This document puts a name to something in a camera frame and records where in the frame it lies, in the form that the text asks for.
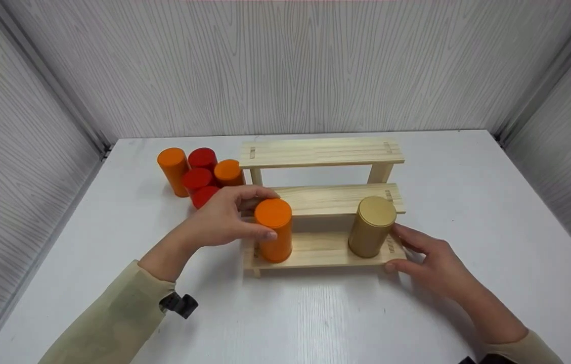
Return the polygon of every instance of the right hand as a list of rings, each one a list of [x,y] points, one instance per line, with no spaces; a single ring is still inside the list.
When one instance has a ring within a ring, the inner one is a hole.
[[[385,271],[405,272],[434,293],[458,303],[463,303],[468,295],[486,289],[467,270],[448,242],[397,223],[392,226],[391,235],[399,237],[406,248],[426,256],[421,263],[390,260],[384,266]]]

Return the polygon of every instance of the wooden rack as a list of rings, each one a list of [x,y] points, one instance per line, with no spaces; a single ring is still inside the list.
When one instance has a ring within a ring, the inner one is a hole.
[[[292,216],[342,216],[357,211],[368,196],[391,201],[398,214],[406,212],[396,184],[388,184],[394,164],[404,163],[400,148],[391,139],[335,138],[289,141],[245,142],[240,167],[250,170],[251,182],[262,185],[261,169],[371,164],[365,185],[336,185],[274,188],[292,207]],[[260,257],[255,242],[243,243],[244,269],[260,277],[262,269],[378,265],[394,258],[405,258],[401,245],[391,237],[374,258],[360,258],[348,249],[348,232],[293,233],[292,254],[281,263]]]

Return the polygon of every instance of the wooden step stand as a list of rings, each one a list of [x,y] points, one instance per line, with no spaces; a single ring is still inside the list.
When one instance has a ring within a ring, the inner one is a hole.
[[[368,196],[382,196],[406,212],[396,184],[388,184],[392,166],[404,163],[400,148],[392,139],[336,138],[245,142],[240,168],[250,170],[251,182],[262,186],[262,168],[353,166],[371,164],[367,184],[273,188],[292,207],[292,216],[354,215],[359,202]],[[380,265],[394,258],[406,258],[400,242],[391,237],[374,258],[360,258],[348,248],[349,232],[292,233],[292,254],[281,263],[264,260],[255,242],[244,242],[244,269],[260,277],[261,269]]]

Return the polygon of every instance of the white table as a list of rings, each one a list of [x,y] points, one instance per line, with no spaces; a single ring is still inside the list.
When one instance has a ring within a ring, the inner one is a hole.
[[[571,238],[486,131],[308,134],[260,140],[387,135],[408,209],[399,222],[448,240],[470,270],[571,362]],[[37,362],[132,259],[182,221],[156,164],[168,147],[237,158],[255,136],[120,140],[0,332],[0,363]],[[363,184],[368,166],[263,170],[266,186]],[[135,362],[431,362],[472,355],[453,305],[374,267],[243,276],[239,242],[202,249],[177,292],[200,307],[169,314]]]

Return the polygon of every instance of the black watch strap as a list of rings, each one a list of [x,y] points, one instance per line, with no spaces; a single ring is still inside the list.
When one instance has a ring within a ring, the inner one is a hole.
[[[167,295],[160,301],[160,306],[170,311],[177,312],[178,315],[188,319],[189,316],[198,308],[198,301],[190,295],[180,297],[177,293],[173,292]]]

